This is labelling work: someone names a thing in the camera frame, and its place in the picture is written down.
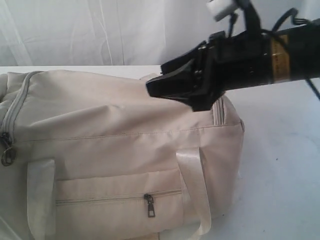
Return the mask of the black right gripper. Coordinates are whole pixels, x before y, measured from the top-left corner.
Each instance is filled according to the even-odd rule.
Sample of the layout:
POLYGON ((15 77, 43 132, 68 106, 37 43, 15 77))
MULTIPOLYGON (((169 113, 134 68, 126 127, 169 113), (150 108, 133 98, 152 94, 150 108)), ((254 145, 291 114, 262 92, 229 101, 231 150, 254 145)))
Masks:
POLYGON ((260 35, 250 38, 242 32, 226 37, 225 32, 209 36, 201 87, 200 72, 194 71, 200 59, 197 51, 189 51, 163 63, 161 76, 145 84, 150 97, 186 104, 194 112, 208 111, 225 91, 271 84, 271 39, 260 35))

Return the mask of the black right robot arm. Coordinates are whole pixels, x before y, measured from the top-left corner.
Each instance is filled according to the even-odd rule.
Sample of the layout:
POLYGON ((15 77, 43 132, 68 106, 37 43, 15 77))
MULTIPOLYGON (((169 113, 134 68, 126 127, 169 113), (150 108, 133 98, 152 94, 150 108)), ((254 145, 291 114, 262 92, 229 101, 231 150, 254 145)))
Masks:
POLYGON ((320 28, 263 30, 256 38, 221 31, 160 68, 161 75, 146 82, 151 97, 207 111, 229 90, 319 77, 320 28))

